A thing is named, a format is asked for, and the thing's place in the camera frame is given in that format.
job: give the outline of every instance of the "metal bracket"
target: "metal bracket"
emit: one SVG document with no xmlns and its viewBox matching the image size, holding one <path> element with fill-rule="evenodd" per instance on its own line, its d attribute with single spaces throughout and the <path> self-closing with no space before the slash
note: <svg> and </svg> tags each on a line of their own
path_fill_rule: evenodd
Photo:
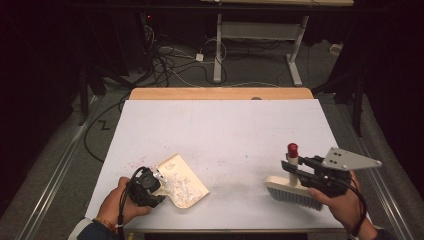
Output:
<svg viewBox="0 0 424 240">
<path fill-rule="evenodd" d="M 322 166 L 342 171 L 381 167 L 383 163 L 372 158 L 332 147 L 322 161 Z"/>
</svg>

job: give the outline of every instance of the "desk leg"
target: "desk leg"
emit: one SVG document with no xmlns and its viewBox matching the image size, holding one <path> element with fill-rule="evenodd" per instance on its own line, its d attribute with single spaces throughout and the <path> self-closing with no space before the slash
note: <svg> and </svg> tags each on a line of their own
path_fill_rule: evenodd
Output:
<svg viewBox="0 0 424 240">
<path fill-rule="evenodd" d="M 304 16 L 302 23 L 297 31 L 296 40 L 294 42 L 294 48 L 292 54 L 287 54 L 287 64 L 289 66 L 290 73 L 292 75 L 293 83 L 296 87 L 302 86 L 302 80 L 300 79 L 299 71 L 296 67 L 296 56 L 299 52 L 300 44 L 302 43 L 303 34 L 305 33 L 306 24 L 308 23 L 309 16 Z"/>
<path fill-rule="evenodd" d="M 221 82 L 221 64 L 222 64 L 222 53 L 221 53 L 221 40 L 222 40 L 222 14 L 218 14 L 218 21 L 216 25 L 216 54 L 215 54 L 215 66 L 213 70 L 213 82 Z"/>
</svg>

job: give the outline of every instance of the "white tabletop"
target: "white tabletop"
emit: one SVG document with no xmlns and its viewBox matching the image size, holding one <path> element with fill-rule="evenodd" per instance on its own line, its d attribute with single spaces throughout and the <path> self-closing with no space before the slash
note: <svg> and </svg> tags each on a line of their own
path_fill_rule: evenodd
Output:
<svg viewBox="0 0 424 240">
<path fill-rule="evenodd" d="M 326 207 L 318 212 L 276 201 L 264 186 L 269 175 L 288 177 L 280 160 L 291 142 L 304 157 L 325 156 L 337 146 L 318 100 L 129 100 L 86 217 L 97 215 L 119 177 L 178 153 L 210 193 L 188 209 L 166 199 L 127 229 L 341 229 Z"/>
</svg>

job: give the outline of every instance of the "sleeve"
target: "sleeve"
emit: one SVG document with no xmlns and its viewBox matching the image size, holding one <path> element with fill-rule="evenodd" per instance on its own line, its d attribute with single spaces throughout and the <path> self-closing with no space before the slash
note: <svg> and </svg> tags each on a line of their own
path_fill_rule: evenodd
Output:
<svg viewBox="0 0 424 240">
<path fill-rule="evenodd" d="M 81 220 L 68 240 L 119 240 L 118 235 L 110 231 L 106 226 L 89 219 Z"/>
<path fill-rule="evenodd" d="M 396 238 L 384 228 L 377 228 L 377 231 L 378 235 L 374 240 L 396 240 Z"/>
</svg>

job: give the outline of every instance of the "wristband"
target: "wristband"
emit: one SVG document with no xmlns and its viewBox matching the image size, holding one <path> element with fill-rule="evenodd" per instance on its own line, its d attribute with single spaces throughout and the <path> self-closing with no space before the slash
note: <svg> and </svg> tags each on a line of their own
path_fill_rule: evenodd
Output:
<svg viewBox="0 0 424 240">
<path fill-rule="evenodd" d="M 104 220 L 103 218 L 94 218 L 93 222 L 98 222 L 103 224 L 105 227 L 107 227 L 110 231 L 117 233 L 116 226 L 109 223 L 108 221 Z"/>
<path fill-rule="evenodd" d="M 353 236 L 352 234 L 349 234 L 349 239 L 350 240 L 359 240 L 358 237 Z"/>
</svg>

